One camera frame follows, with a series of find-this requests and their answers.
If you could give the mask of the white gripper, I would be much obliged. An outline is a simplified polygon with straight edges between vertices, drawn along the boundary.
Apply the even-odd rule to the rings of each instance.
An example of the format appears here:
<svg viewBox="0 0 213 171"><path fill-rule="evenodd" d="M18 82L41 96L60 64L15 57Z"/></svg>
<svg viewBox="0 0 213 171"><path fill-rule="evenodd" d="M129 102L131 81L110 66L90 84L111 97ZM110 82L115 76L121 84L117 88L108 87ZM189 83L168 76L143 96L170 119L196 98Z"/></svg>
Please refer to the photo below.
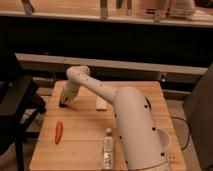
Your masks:
<svg viewBox="0 0 213 171"><path fill-rule="evenodd" d="M67 107L68 104L78 95L79 89L77 88L68 88L64 86L59 101L59 107Z"/></svg>

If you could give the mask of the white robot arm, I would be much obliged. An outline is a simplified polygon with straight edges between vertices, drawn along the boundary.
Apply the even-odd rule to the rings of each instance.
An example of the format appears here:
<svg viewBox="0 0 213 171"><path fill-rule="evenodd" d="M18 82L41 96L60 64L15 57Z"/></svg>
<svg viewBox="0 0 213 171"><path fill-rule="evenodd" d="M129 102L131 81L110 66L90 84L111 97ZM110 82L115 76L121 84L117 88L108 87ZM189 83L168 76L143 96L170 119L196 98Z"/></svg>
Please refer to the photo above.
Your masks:
<svg viewBox="0 0 213 171"><path fill-rule="evenodd" d="M107 85L92 78L87 66L69 67L66 76L60 107L69 105L81 86L113 106L129 171L172 171L149 102L138 88Z"/></svg>

